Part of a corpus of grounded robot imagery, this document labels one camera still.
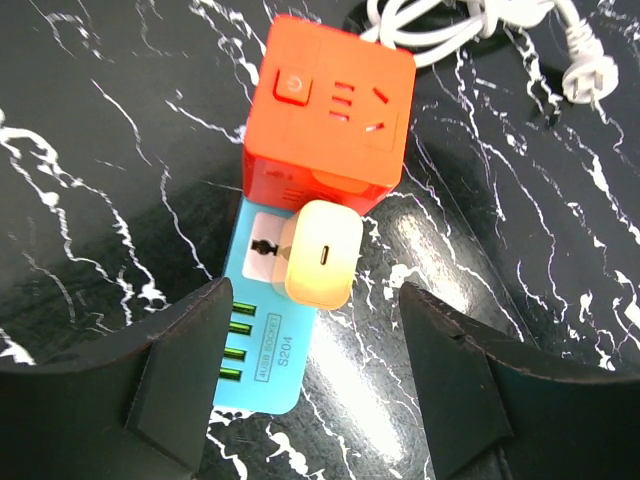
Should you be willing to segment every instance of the white connector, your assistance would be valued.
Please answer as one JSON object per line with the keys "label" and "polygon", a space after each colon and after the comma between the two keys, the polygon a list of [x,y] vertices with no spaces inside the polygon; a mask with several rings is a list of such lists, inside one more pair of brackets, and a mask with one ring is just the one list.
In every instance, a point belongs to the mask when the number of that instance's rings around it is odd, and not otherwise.
{"label": "white connector", "polygon": [[403,26],[447,0],[389,0],[380,12],[380,0],[367,0],[367,16],[372,27],[361,35],[369,42],[396,48],[430,47],[414,55],[418,68],[432,65],[452,54],[474,37],[488,38],[498,21],[510,27],[532,28],[557,9],[566,28],[567,45],[572,64],[564,74],[564,94],[573,103],[593,103],[618,86],[618,67],[604,54],[602,42],[596,38],[586,20],[581,19],[572,0],[458,0],[465,2],[469,18],[429,32],[406,32]]}

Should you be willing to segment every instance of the white plug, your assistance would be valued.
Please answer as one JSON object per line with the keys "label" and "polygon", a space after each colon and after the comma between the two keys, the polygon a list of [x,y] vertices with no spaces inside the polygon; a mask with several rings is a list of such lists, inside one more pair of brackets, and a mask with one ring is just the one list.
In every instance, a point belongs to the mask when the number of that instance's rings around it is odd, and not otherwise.
{"label": "white plug", "polygon": [[602,42],[586,20],[568,27],[566,34],[572,64],[562,77],[565,97],[572,103],[594,103],[603,99],[618,86],[616,62],[604,54]]}

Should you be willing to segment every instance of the orange block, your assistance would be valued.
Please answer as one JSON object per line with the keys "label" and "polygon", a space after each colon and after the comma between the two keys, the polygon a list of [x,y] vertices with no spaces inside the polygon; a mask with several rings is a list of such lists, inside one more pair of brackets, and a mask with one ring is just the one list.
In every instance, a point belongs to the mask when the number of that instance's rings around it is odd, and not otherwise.
{"label": "orange block", "polygon": [[402,175],[415,73],[409,52],[277,17],[247,123],[245,196],[371,210]]}

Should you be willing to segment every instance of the marble table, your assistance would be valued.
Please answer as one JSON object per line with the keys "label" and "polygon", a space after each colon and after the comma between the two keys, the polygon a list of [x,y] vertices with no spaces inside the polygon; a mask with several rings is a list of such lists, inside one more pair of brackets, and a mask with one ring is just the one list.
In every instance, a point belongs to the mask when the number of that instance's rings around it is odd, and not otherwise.
{"label": "marble table", "polygon": [[[578,8],[621,69],[596,110],[558,94],[554,15],[420,72],[401,185],[364,217],[353,298],[319,315],[298,405],[214,408],[203,479],[433,480],[407,280],[556,355],[640,371],[640,5]],[[42,362],[221,275],[279,13],[351,31],[364,15],[355,0],[0,2],[1,361]]]}

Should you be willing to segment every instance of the black marble surface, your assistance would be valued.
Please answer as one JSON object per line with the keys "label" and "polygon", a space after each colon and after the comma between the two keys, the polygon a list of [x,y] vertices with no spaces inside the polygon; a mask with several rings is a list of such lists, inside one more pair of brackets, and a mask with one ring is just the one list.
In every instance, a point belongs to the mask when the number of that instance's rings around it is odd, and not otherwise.
{"label": "black marble surface", "polygon": [[[402,183],[364,219],[352,300],[319,315],[298,405],[214,408],[204,479],[433,480],[405,280],[556,355],[640,371],[640,5],[578,8],[621,70],[595,111],[557,93],[553,15],[418,75]],[[355,31],[363,8],[0,2],[1,361],[41,362],[221,274],[278,13]]]}

